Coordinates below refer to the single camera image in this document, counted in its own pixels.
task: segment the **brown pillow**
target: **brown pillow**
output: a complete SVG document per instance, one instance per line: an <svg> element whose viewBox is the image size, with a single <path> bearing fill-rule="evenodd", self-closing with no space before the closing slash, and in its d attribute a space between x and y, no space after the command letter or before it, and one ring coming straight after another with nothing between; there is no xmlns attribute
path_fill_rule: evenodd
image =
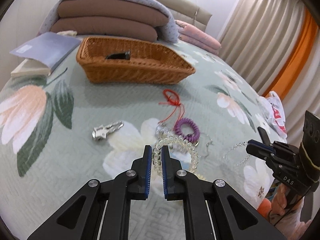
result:
<svg viewBox="0 0 320 240"><path fill-rule="evenodd" d="M169 22L166 15L154 8L123 0L64 0L57 11L60 18L106 16L133 20L152 27Z"/></svg>
<svg viewBox="0 0 320 240"><path fill-rule="evenodd" d="M151 42L155 42L158 37L156 30L150 25L101 16L61 18L51 27L54 33L68 30L76 31L78 35L114 35Z"/></svg>

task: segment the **purple coil keychain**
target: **purple coil keychain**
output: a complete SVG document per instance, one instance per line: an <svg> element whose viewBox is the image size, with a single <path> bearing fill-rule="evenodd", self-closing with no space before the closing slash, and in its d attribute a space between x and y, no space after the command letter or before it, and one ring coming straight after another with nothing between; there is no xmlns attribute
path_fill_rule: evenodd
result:
<svg viewBox="0 0 320 240"><path fill-rule="evenodd" d="M187 124L188 126L190 126L191 129L193 130L193 133L192 134L188 134L188 135L184 135L182 133L182 130L181 130L181 126L183 124ZM173 130L177 135L181 135L185 140L188 140L191 143L197 142L199 140L199 138L200 138L199 127L190 118L181 118L181 119L179 119L176 122Z"/></svg>

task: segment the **green leaf pattern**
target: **green leaf pattern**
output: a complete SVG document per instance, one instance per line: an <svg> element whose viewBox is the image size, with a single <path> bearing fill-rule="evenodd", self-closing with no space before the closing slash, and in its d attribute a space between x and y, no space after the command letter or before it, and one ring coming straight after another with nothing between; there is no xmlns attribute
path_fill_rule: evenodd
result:
<svg viewBox="0 0 320 240"><path fill-rule="evenodd" d="M59 79L67 69L68 68L49 83L47 83L46 76L23 76L13 78L10 87L14 90L21 89L28 85L41 86L44 88L55 82L56 79ZM39 119L25 144L17 153L17 169L20 177L25 176L44 149L51 134L54 113L63 126L68 129L72 128L74 98L71 89L66 85L65 81L59 80L51 94L46 92L46 96L46 105L42 117Z"/></svg>
<svg viewBox="0 0 320 240"><path fill-rule="evenodd" d="M52 91L52 106L59 121L68 129L72 128L74 98L64 80L60 80Z"/></svg>
<svg viewBox="0 0 320 240"><path fill-rule="evenodd" d="M32 164L37 160L51 133L53 109L50 94L46 93L46 95L47 102L44 114L42 115L26 143L17 153L17 168L20 177L23 177L30 169Z"/></svg>
<svg viewBox="0 0 320 240"><path fill-rule="evenodd" d="M228 74L228 73L223 73L223 74L224 74L226 77L228 77L232 82L234 82L234 83L237 84L237 80L236 80L234 77L232 77L230 74ZM222 88L220 88L220 87L217 87L217 86L215 86L215 85L210 85L210 86L207 86L206 88L207 88L208 90L210 90L211 92L214 92L214 93L216 93L216 94L222 93L222 94L224 94L224 95L232 98L232 99L239 105L239 107L241 108L241 110L244 112L244 114L245 114L246 117L248 118L249 125L250 125L250 127L253 129L253 131L254 131L254 132L257 131L256 128L255 128L255 125L254 125L254 123L253 123L253 121L252 121L252 114L249 112L249 110L244 106L244 104L243 104L242 102L240 102L240 101L237 100L237 99L234 99L234 98L230 95L230 93L228 92L228 89L224 90L224 89L222 89ZM253 101L251 98L249 98L244 92L241 91L241 94L243 94L243 95L245 96L245 98L246 98L248 101L250 101L251 103L253 103L253 104L255 104L255 105L257 104L255 101Z"/></svg>

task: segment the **clear bead bracelet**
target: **clear bead bracelet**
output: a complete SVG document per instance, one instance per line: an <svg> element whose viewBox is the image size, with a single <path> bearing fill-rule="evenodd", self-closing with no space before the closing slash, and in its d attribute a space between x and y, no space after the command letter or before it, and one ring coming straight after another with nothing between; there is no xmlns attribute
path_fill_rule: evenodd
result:
<svg viewBox="0 0 320 240"><path fill-rule="evenodd" d="M225 159L226 161L230 162L230 153L236 149L240 149L241 147L247 147L248 142L243 142L243 143L237 143L236 145L232 146L227 152L224 153L223 155L223 159ZM239 166L242 164L245 164L249 159L250 159L251 155L246 153L246 157L240 161L239 163L233 163L233 166Z"/></svg>
<svg viewBox="0 0 320 240"><path fill-rule="evenodd" d="M157 172L159 176L162 177L162 167L161 167L161 147L163 145L169 144L178 144L182 148L184 148L191 155L191 163L189 166L189 171L191 173L195 173L199 161L199 155L196 151L196 148L193 146L191 142L183 139L183 137L177 135L168 135L165 138L161 138L159 142L155 143L155 147L152 150L152 163L154 165L154 170Z"/></svg>

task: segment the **wicker basket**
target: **wicker basket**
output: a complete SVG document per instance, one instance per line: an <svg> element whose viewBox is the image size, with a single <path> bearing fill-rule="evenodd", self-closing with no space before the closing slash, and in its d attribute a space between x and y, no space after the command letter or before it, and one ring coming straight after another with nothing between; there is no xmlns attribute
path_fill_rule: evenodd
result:
<svg viewBox="0 0 320 240"><path fill-rule="evenodd" d="M131 52L130 60L105 59L127 50ZM76 60L93 83L177 84L196 72L181 56L161 44L121 38L87 37Z"/></svg>

